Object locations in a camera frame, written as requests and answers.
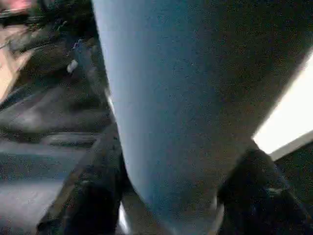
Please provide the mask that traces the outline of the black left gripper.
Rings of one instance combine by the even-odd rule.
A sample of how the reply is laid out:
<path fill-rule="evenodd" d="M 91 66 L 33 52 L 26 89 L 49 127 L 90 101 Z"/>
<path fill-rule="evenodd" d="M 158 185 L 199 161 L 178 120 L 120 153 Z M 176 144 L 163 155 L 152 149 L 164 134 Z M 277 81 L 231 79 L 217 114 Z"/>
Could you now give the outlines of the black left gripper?
<path fill-rule="evenodd" d="M 12 89 L 21 62 L 14 54 L 29 53 L 37 48 L 65 41 L 65 51 L 73 50 L 75 60 L 85 72 L 91 61 L 84 59 L 83 39 L 97 38 L 96 23 L 90 0 L 2 0 L 0 2 L 0 52 L 10 75 L 0 77 L 0 96 Z"/>

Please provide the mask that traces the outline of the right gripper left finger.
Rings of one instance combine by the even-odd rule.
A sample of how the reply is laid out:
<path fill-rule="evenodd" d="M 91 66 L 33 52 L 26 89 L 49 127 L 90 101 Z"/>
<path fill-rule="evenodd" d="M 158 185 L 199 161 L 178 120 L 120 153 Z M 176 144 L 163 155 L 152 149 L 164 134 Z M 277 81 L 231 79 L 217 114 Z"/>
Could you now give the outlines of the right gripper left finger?
<path fill-rule="evenodd" d="M 108 126 L 65 179 L 39 235 L 113 235 L 127 174 L 118 129 Z"/>

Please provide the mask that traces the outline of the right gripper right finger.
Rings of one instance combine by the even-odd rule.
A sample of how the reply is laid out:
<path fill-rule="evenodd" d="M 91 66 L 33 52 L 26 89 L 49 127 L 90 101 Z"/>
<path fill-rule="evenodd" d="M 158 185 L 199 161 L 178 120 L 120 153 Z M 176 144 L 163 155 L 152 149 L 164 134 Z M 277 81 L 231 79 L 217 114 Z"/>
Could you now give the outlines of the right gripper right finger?
<path fill-rule="evenodd" d="M 313 218 L 277 166 L 249 149 L 218 192 L 224 205 L 221 235 L 311 235 Z"/>

